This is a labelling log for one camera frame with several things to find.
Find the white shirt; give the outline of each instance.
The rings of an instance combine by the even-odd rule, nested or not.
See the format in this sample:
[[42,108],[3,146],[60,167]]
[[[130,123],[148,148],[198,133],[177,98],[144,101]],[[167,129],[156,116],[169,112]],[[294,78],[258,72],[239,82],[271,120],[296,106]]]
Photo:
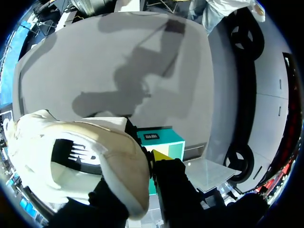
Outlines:
[[255,0],[206,0],[208,4],[214,8],[217,12],[224,16],[228,16],[230,13],[244,7],[249,7],[253,16],[257,21],[264,22],[265,15],[259,15],[254,6],[258,4]]

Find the black tire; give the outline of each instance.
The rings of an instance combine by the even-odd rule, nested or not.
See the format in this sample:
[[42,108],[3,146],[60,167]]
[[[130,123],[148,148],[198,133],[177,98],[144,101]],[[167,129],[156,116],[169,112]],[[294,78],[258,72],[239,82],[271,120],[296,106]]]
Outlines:
[[262,30],[248,9],[239,9],[229,28],[230,42],[237,55],[258,59],[265,41]]
[[[243,160],[237,158],[237,153],[239,153]],[[231,145],[224,159],[224,166],[241,171],[240,174],[234,175],[229,179],[229,182],[234,184],[239,184],[245,182],[253,171],[255,161],[252,150],[248,145],[246,146],[235,146]]]

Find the person's leg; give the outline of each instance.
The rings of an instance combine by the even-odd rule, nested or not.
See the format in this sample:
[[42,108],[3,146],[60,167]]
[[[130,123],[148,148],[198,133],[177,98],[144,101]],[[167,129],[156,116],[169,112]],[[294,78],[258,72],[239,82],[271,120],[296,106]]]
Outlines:
[[208,35],[220,23],[223,18],[224,15],[222,15],[220,12],[216,11],[212,6],[207,4],[206,8],[203,11],[201,23],[205,27]]
[[205,7],[207,6],[206,0],[192,0],[189,6],[188,19],[195,21],[199,16],[203,14]]

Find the blue wall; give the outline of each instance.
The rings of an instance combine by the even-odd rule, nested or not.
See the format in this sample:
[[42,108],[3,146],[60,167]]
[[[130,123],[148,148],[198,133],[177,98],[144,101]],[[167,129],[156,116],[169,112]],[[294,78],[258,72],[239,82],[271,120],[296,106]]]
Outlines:
[[[23,26],[29,28],[30,24],[26,21],[21,23]],[[0,104],[9,104],[13,101],[13,78],[15,72],[15,66],[18,63],[19,55],[27,37],[29,30],[23,27],[19,27],[12,39],[10,46],[12,49],[7,54],[3,71],[1,73],[1,90],[0,90]]]

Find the car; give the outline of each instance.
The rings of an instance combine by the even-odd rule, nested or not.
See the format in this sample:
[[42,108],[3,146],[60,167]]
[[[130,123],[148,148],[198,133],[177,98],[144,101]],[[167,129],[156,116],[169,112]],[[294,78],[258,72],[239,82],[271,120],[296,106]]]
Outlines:
[[229,183],[246,193],[271,179],[292,156],[302,126],[300,96],[291,51],[269,17],[258,24],[243,8],[225,24],[237,63],[239,101],[224,165],[238,171]]

